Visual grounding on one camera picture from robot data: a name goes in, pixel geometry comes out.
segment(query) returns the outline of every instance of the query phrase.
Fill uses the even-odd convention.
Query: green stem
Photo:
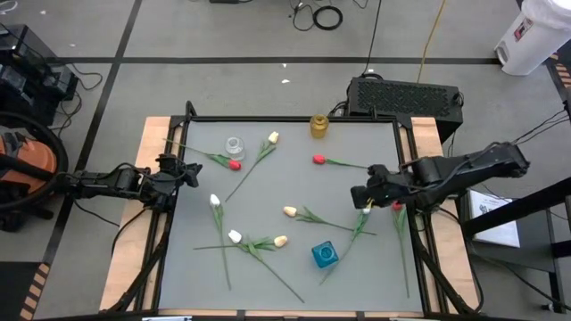
[[[337,164],[337,165],[354,167],[356,169],[368,169],[367,166],[361,166],[361,165],[353,165],[353,164]]]
[[[338,226],[337,224],[329,223],[329,222],[326,222],[326,221],[324,221],[324,222],[318,222],[318,223],[322,223],[322,224],[326,224],[326,225],[329,225],[329,226],[334,226],[334,227],[342,228],[342,229],[344,229],[344,230],[351,231],[351,232],[353,231],[352,228],[345,227],[345,226]],[[376,233],[365,232],[365,231],[363,231],[362,233],[363,233],[363,234],[367,234],[367,235],[377,235]]]
[[[399,241],[401,244],[401,258],[402,258],[402,271],[404,272],[404,284],[407,288],[407,298],[410,298],[409,293],[409,274],[407,273],[407,261],[404,255],[404,244],[402,243],[402,237],[399,235]]]
[[[198,248],[193,248],[193,250],[222,249],[222,248],[230,248],[230,247],[238,247],[238,246],[237,246],[237,245],[201,246],[201,247],[198,247]]]
[[[219,231],[220,243],[222,244],[222,260],[224,261],[224,272],[226,273],[226,283],[228,284],[228,289],[232,290],[232,285],[230,284],[230,275],[228,273],[228,263],[226,261],[226,247],[224,246],[224,237],[222,237],[222,231]]]
[[[246,175],[244,175],[244,177],[242,177],[242,180],[240,181],[240,183],[238,183],[238,185],[234,188],[234,190],[232,191],[232,193],[230,193],[230,195],[226,198],[226,200],[224,202],[228,202],[228,200],[230,199],[230,197],[232,197],[232,195],[234,195],[234,193],[238,190],[238,187],[240,187],[240,185],[245,181],[245,179],[248,177],[248,175],[250,175],[250,173],[252,173],[253,168],[256,167],[256,165],[258,165],[258,162],[260,160],[256,160],[255,163],[253,163],[253,165],[250,167],[250,170],[248,170],[248,172],[246,173]]]
[[[321,279],[321,282],[319,282],[319,285],[322,285],[327,278],[333,273],[333,271],[339,266],[339,264],[341,264],[341,261],[343,259],[345,259],[345,256],[347,255],[347,253],[349,253],[349,250],[351,249],[351,247],[353,246],[355,239],[353,239],[350,243],[349,243],[349,247],[347,248],[347,250],[345,250],[345,252],[341,255],[341,257],[339,258],[339,260],[337,261],[337,264],[335,264],[334,267],[332,267],[330,270],[327,271],[327,273],[325,273],[325,275],[323,276],[323,278]]]
[[[175,141],[170,140],[170,139],[167,139],[167,138],[163,138],[163,139],[164,139],[165,141],[167,141],[167,142],[170,142],[170,143],[177,144],[177,145],[179,145],[179,146],[188,148],[189,150],[191,150],[191,151],[193,151],[193,152],[199,152],[199,153],[201,153],[202,155],[208,155],[207,152],[199,151],[199,150],[197,150],[197,149],[195,149],[195,148],[192,148],[192,147],[190,147],[190,146],[186,146],[185,144],[181,144],[181,143],[179,143],[179,142],[175,142]]]
[[[302,303],[305,303],[305,301],[302,299],[302,297],[301,297],[299,294],[297,294],[297,292],[295,292],[295,290],[292,289],[292,287],[289,286],[289,284],[288,284],[286,281],[284,281],[284,279],[281,278],[281,277],[276,273],[276,271],[274,271],[274,269],[271,268],[263,259],[258,259],[258,258],[256,258],[256,259],[257,259],[261,264],[263,264],[264,267],[266,267],[266,268],[269,270],[269,272],[271,272],[274,276],[276,276],[277,279],[278,279],[279,281],[281,281],[281,283],[284,284],[285,287],[287,287],[287,288],[289,289],[289,291],[291,291],[291,292],[297,297],[297,299],[299,299]]]

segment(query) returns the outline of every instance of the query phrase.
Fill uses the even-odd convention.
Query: blue cube container
[[[330,241],[311,249],[313,258],[320,268],[326,268],[339,260],[337,252]]]

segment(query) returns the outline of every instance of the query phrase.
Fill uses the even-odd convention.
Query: white paper
[[[472,190],[470,190],[469,195],[470,214],[472,218],[477,218],[512,201],[511,199],[500,199],[493,195],[479,193]],[[517,234],[516,221],[511,221],[504,225],[476,233],[474,239],[482,242],[496,243],[517,248],[519,247],[519,235]]]

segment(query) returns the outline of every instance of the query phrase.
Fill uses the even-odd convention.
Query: yellow jar
[[[329,119],[326,115],[313,115],[310,121],[310,131],[313,138],[323,138],[329,127]]]

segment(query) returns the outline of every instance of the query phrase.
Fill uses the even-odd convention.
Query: clear glass
[[[234,161],[241,161],[245,156],[244,141],[240,137],[230,137],[224,146],[228,156]]]

